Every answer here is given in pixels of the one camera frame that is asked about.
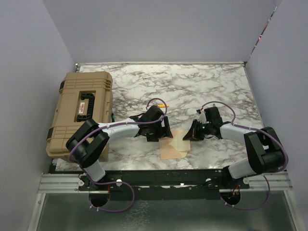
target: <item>plastic case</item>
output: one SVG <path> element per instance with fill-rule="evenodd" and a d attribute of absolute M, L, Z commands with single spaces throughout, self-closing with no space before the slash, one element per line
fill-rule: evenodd
<path fill-rule="evenodd" d="M 89 118 L 109 123 L 112 107 L 112 77 L 108 72 L 68 73 L 60 84 L 60 97 L 47 136 L 47 154 L 67 162 L 65 144 Z M 108 160 L 106 145 L 99 161 Z"/>

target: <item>marble tabletop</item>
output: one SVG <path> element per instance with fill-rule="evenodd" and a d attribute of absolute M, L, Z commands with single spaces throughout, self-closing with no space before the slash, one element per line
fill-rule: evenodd
<path fill-rule="evenodd" d="M 222 101 L 236 112 L 235 123 L 262 127 L 242 64 L 119 64 L 82 65 L 80 72 L 107 71 L 113 77 L 113 112 L 116 121 L 145 112 L 151 98 L 170 105 L 171 129 L 188 130 L 196 109 L 209 101 Z M 231 111 L 216 104 L 224 121 Z M 145 137 L 125 138 L 110 143 L 106 170 L 209 169 L 222 168 L 246 158 L 246 150 L 229 140 L 191 142 L 182 159 L 160 160 L 159 144 Z M 58 160 L 57 171 L 79 170 L 76 164 Z"/>

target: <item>robotic hand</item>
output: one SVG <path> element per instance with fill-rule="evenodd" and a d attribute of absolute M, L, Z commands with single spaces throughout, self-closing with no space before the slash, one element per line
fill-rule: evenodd
<path fill-rule="evenodd" d="M 151 106 L 145 113 L 131 116 L 119 122 L 103 124 L 96 123 L 93 119 L 88 119 L 67 141 L 66 147 L 72 152 L 75 146 L 77 146 L 88 134 L 98 128 L 106 127 L 105 129 L 94 132 L 90 136 L 93 138 L 92 142 L 89 143 L 85 140 L 75 148 L 72 154 L 77 163 L 89 174 L 89 176 L 94 181 L 99 181 L 105 176 L 105 171 L 100 166 L 98 158 L 108 142 L 140 135 L 145 136 L 147 141 L 156 142 L 159 138 L 173 137 L 169 127 L 168 117 L 165 116 L 163 118 L 164 127 L 162 126 L 162 121 L 159 121 L 163 115 L 164 113 L 157 106 Z"/>
<path fill-rule="evenodd" d="M 183 140 L 202 141 L 206 135 L 215 136 L 218 139 L 236 141 L 246 146 L 248 158 L 233 165 L 226 166 L 222 170 L 222 184 L 254 174 L 277 172 L 285 163 L 285 155 L 279 145 L 264 135 L 264 132 L 279 141 L 275 130 L 271 127 L 252 131 L 233 125 L 231 122 L 223 122 L 219 110 L 213 106 L 204 109 L 206 122 L 194 119 L 192 126 Z"/>

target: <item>gray wall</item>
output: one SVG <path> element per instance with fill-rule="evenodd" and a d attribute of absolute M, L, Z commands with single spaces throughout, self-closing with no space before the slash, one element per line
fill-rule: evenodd
<path fill-rule="evenodd" d="M 308 217 L 307 12 L 307 0 L 283 0 L 247 64 L 262 119 L 265 125 L 276 129 L 289 154 L 288 172 L 305 217 Z"/>
<path fill-rule="evenodd" d="M 77 63 L 247 61 L 274 0 L 43 0 Z"/>
<path fill-rule="evenodd" d="M 41 0 L 2 2 L 0 28 L 0 229 L 22 231 L 47 167 L 59 84 L 74 62 Z"/>

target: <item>beige paper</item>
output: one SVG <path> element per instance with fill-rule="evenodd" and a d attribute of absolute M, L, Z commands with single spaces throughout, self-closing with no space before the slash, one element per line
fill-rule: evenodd
<path fill-rule="evenodd" d="M 183 141 L 186 131 L 171 130 L 173 138 L 162 138 L 159 140 L 159 151 L 161 160 L 184 158 L 191 149 L 190 141 Z"/>

